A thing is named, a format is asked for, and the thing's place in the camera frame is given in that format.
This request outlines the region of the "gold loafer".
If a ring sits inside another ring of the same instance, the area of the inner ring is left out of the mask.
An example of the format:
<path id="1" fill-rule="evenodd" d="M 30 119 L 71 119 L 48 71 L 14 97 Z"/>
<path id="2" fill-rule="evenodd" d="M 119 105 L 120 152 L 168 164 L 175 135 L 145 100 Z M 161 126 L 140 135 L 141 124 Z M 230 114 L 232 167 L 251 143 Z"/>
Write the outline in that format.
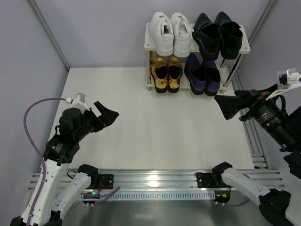
<path id="1" fill-rule="evenodd" d="M 170 93 L 177 93 L 180 89 L 180 81 L 182 77 L 182 64 L 179 58 L 172 54 L 168 61 L 169 79 L 167 90 Z"/>
<path id="2" fill-rule="evenodd" d="M 151 67 L 151 75 L 154 80 L 156 92 L 167 92 L 168 67 L 165 59 L 162 56 L 156 56 Z"/>

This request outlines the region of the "black patent loafer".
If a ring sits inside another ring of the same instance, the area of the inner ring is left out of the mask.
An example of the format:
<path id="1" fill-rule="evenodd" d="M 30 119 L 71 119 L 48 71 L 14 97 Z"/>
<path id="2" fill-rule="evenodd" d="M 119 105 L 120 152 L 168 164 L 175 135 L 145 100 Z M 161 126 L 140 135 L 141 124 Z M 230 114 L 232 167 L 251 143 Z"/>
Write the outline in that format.
<path id="1" fill-rule="evenodd" d="M 243 41 L 243 33 L 240 30 L 240 25 L 232 21 L 231 18 L 223 11 L 218 13 L 215 22 L 219 26 L 219 32 L 221 35 L 221 56 L 227 60 L 236 59 Z"/>
<path id="2" fill-rule="evenodd" d="M 205 13 L 201 13 L 193 26 L 192 37 L 197 43 L 202 58 L 215 61 L 218 58 L 221 35 L 219 26 L 213 23 Z"/>

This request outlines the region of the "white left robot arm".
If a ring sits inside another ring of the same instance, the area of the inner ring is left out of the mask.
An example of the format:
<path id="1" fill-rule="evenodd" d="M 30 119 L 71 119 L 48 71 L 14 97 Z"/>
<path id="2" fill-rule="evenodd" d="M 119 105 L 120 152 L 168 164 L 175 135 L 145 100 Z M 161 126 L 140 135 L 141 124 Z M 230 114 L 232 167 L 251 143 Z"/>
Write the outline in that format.
<path id="1" fill-rule="evenodd" d="M 13 218 L 12 226 L 60 226 L 79 195 L 97 185 L 98 168 L 83 164 L 72 182 L 57 193 L 63 175 L 68 171 L 79 143 L 90 133 L 112 125 L 119 113 L 94 103 L 101 113 L 96 116 L 82 101 L 70 101 L 55 128 L 55 135 L 47 142 L 45 152 L 39 153 L 42 170 L 34 193 L 22 215 Z"/>

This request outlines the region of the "purple loafer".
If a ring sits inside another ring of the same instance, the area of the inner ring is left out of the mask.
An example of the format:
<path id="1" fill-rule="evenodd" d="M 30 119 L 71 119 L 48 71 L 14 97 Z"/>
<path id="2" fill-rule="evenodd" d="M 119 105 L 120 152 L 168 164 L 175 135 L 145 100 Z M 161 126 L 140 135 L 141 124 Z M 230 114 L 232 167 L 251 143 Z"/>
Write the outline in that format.
<path id="1" fill-rule="evenodd" d="M 205 94 L 214 97 L 220 88 L 221 76 L 214 61 L 203 60 L 202 66 L 206 73 Z"/>
<path id="2" fill-rule="evenodd" d="M 206 87 L 206 73 L 195 54 L 189 54 L 184 66 L 184 73 L 189 80 L 192 93 L 202 95 Z"/>

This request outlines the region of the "white sneaker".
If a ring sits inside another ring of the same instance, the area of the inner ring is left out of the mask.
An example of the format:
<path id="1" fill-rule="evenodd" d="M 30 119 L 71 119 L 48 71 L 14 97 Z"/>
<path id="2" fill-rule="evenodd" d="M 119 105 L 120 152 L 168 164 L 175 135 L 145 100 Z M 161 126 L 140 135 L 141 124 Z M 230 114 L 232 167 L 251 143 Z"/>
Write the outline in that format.
<path id="1" fill-rule="evenodd" d="M 156 52 L 162 57 L 172 55 L 174 49 L 174 32 L 170 18 L 163 12 L 156 12 L 150 21 L 150 35 Z"/>
<path id="2" fill-rule="evenodd" d="M 174 33 L 174 55 L 187 57 L 190 54 L 193 29 L 187 17 L 180 12 L 172 14 L 171 24 Z"/>

